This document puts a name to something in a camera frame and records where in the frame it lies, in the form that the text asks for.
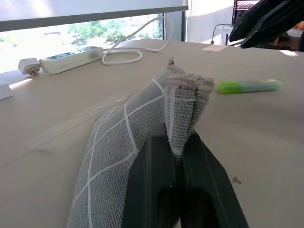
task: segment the roller blind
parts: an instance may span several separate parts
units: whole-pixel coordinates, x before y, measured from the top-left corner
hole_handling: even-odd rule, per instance
[[[0,0],[0,32],[183,10],[187,0]]]
[[[0,21],[182,6],[182,0],[0,0]]]

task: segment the white wall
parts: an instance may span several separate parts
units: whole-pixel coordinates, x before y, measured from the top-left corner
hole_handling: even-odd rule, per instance
[[[234,0],[189,1],[187,41],[210,43],[217,24],[231,24]],[[220,29],[215,31],[215,44],[220,42]]]

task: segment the beige tabletop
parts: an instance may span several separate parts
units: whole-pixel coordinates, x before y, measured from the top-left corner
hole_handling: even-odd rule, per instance
[[[163,43],[136,41],[154,48]],[[13,97],[0,101],[0,227],[65,227],[98,108],[143,88],[171,57],[216,83],[283,82],[278,92],[213,92],[196,129],[229,177],[241,181],[233,187],[251,228],[302,227],[304,56],[255,48],[203,50],[207,46],[171,42],[161,53],[144,51],[132,64],[96,61],[15,87]]]

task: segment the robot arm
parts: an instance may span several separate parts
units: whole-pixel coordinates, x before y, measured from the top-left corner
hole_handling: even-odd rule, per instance
[[[224,167],[196,132],[181,158],[172,154],[165,124],[154,126],[129,171],[121,228],[172,228],[179,218],[182,228],[249,228]]]
[[[249,9],[235,24],[230,42],[245,39],[241,47],[267,44],[304,19],[303,0],[262,0]]]

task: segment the window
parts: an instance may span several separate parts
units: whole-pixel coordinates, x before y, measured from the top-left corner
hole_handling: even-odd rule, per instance
[[[23,58],[41,59],[87,46],[110,48],[158,16],[161,14],[0,32],[0,73],[18,69]],[[162,39],[162,19],[130,39],[142,38]]]

